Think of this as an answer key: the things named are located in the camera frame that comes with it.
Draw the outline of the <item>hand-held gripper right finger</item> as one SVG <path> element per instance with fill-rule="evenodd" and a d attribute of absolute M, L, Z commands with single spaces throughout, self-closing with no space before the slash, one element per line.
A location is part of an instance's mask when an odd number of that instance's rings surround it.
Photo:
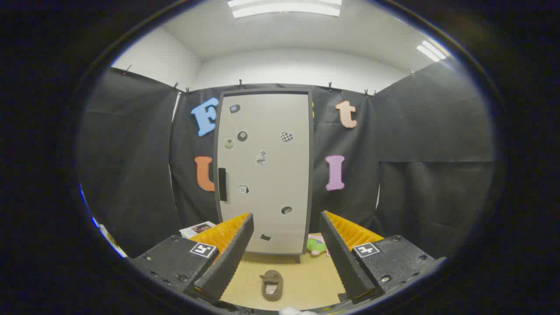
<path fill-rule="evenodd" d="M 433 257 L 404 236 L 382 237 L 324 211 L 320 233 L 352 303 L 381 299 L 432 277 L 447 261 Z"/>

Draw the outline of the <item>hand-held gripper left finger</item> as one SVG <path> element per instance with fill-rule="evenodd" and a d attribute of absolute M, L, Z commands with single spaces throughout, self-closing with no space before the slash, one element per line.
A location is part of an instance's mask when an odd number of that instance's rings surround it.
<path fill-rule="evenodd" d="M 190 239 L 172 235 L 131 263 L 178 296 L 216 304 L 232 281 L 253 232 L 253 215 L 245 213 Z"/>

